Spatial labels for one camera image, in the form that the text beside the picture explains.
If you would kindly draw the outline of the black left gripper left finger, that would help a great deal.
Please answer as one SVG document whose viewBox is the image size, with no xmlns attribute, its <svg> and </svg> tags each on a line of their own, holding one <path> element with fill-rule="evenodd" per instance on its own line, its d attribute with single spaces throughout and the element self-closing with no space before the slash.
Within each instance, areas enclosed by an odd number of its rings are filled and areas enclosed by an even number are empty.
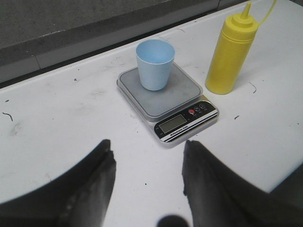
<svg viewBox="0 0 303 227">
<path fill-rule="evenodd" d="M 2 227 L 100 227 L 116 178 L 110 140 L 48 184 L 0 205 Z"/>
</svg>

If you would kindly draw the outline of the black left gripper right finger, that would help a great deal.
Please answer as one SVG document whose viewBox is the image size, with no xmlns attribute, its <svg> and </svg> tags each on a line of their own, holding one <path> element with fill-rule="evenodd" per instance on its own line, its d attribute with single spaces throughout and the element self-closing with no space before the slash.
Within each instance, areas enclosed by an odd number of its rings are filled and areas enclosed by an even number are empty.
<svg viewBox="0 0 303 227">
<path fill-rule="evenodd" d="M 184 195 L 195 227 L 301 227 L 303 210 L 252 185 L 195 140 L 185 143 Z"/>
</svg>

